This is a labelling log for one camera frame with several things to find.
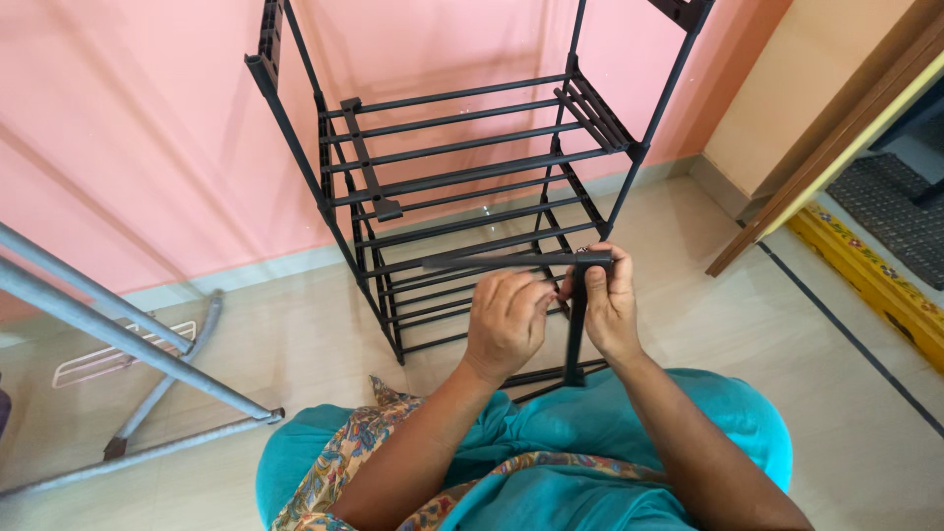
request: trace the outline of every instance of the teal clothing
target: teal clothing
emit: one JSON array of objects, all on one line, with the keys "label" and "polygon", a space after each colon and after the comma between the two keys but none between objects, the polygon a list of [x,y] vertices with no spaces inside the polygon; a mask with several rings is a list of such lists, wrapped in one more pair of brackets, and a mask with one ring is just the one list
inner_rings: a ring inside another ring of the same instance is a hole
[{"label": "teal clothing", "polygon": [[[776,409],[745,382],[705,370],[666,371],[754,463],[786,491],[793,453]],[[256,477],[256,499],[268,526],[353,410],[320,405],[299,412],[270,438]],[[529,452],[586,454],[663,469],[609,369],[587,387],[564,387],[518,406],[497,392],[469,430],[443,489],[483,478]],[[451,509],[439,529],[689,529],[691,521],[667,485],[631,481],[578,466],[548,464],[489,475]]]}]

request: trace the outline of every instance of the yellow painted threshold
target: yellow painted threshold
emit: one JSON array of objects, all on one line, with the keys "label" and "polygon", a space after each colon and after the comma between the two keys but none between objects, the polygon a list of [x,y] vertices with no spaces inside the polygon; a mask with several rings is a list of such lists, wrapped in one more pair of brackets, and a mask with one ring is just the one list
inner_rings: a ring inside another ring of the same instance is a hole
[{"label": "yellow painted threshold", "polygon": [[944,310],[819,203],[786,222],[879,316],[944,373]]}]

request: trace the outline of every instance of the peach wall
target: peach wall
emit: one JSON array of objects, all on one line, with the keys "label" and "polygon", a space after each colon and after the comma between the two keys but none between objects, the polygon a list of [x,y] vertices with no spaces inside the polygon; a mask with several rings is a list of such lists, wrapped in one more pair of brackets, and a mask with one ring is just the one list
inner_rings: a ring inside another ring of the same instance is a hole
[{"label": "peach wall", "polygon": [[914,0],[796,0],[770,37],[705,155],[746,197],[765,182]]},{"label": "peach wall", "polygon": [[[558,74],[576,4],[296,1],[295,10],[337,108],[354,95],[370,103]],[[788,5],[717,3],[649,164],[702,151]],[[244,52],[254,51],[260,17],[260,0],[7,3],[0,16],[8,62],[0,84],[0,219],[119,293],[333,245],[242,62]],[[758,17],[774,22],[758,31],[749,24]],[[352,21],[357,32],[343,33]],[[643,0],[588,2],[582,70],[637,136],[682,37]],[[282,55],[279,93],[313,156],[311,89],[289,42]],[[362,127],[552,97],[549,90],[379,112],[366,115]],[[456,142],[541,127],[553,114],[430,128],[369,146],[392,153]],[[585,133],[572,132],[565,151],[594,147]],[[411,179],[545,153],[547,146],[547,137],[489,146],[380,166],[378,174],[384,181]],[[586,180],[625,170],[627,162],[614,156],[576,167]],[[0,319],[24,312],[0,298]]]}]

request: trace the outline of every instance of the gray metal pipe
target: gray metal pipe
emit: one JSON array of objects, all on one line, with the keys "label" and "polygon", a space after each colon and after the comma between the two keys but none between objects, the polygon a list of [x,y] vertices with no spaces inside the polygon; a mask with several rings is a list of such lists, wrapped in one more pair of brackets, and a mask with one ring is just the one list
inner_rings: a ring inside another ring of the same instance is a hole
[{"label": "gray metal pipe", "polygon": [[71,265],[62,262],[56,255],[36,245],[2,222],[0,222],[0,244],[98,300],[109,311],[134,320],[148,331],[157,334],[161,339],[174,345],[182,353],[187,353],[194,345],[190,339],[174,332],[127,300],[118,297],[102,284],[83,275]]},{"label": "gray metal pipe", "polygon": [[[213,334],[213,331],[216,329],[216,324],[220,321],[220,313],[223,309],[223,300],[219,297],[214,297],[210,301],[210,308],[207,310],[207,317],[203,319],[203,327],[200,329],[200,332],[196,335],[194,339],[194,347],[190,349],[189,352],[180,356],[180,361],[190,363],[190,360],[194,359],[194,356],[203,346],[207,344],[207,341],[210,339],[210,336]],[[134,433],[134,430],[138,428],[141,422],[147,417],[147,414],[151,412],[151,409],[158,403],[160,397],[164,396],[164,393],[167,392],[167,389],[171,387],[171,384],[177,381],[177,378],[168,374],[164,376],[164,379],[161,380],[157,386],[154,387],[154,390],[151,391],[147,398],[145,398],[141,404],[138,406],[138,409],[134,410],[134,413],[125,421],[121,428],[118,428],[118,431],[115,432],[114,437],[108,444],[108,447],[105,450],[105,453],[109,453],[109,448],[121,448],[121,453],[124,453],[124,448],[131,434]]]},{"label": "gray metal pipe", "polygon": [[45,479],[41,479],[40,481],[27,483],[26,485],[20,485],[19,487],[9,488],[0,492],[0,498],[6,498],[13,494],[25,494],[27,492],[36,492],[39,490],[47,490],[49,488],[61,487],[63,485],[68,485],[70,483],[81,481],[96,475],[101,475],[111,471],[118,471],[148,459],[167,455],[176,452],[177,450],[190,448],[209,440],[214,440],[216,438],[225,437],[232,434],[238,434],[263,424],[272,424],[285,418],[285,410],[282,408],[273,409],[272,411],[268,412],[268,415],[269,416],[265,419],[249,418],[237,420],[235,422],[224,424],[222,426],[218,426],[205,432],[191,435],[189,437],[179,438],[177,440],[168,441],[163,444],[141,450],[139,452],[123,455],[121,457],[112,459],[111,461],[102,461],[100,463],[95,463],[94,465],[89,465],[88,467],[82,467],[74,471],[47,477]]},{"label": "gray metal pipe", "polygon": [[105,341],[177,378],[181,382],[227,403],[256,419],[270,416],[269,410],[252,402],[206,373],[180,361],[175,356],[141,339],[125,327],[69,297],[52,284],[37,278],[22,267],[0,257],[0,289],[25,300],[44,312]]}]

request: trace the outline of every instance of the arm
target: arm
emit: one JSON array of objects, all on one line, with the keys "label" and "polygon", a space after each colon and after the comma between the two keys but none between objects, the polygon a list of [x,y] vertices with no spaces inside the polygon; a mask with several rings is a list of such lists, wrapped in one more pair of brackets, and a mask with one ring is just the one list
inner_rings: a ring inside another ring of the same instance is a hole
[{"label": "arm", "polygon": [[492,393],[544,343],[553,298],[551,284],[527,273],[479,281],[463,360],[361,465],[328,512],[361,531],[396,529],[439,493],[459,443]]},{"label": "arm", "polygon": [[[615,261],[608,282],[601,267],[587,271],[587,334],[626,387],[685,510],[708,530],[813,529],[786,494],[643,351],[629,254],[606,242],[590,248],[611,249]],[[569,289],[565,281],[561,296]]]}]

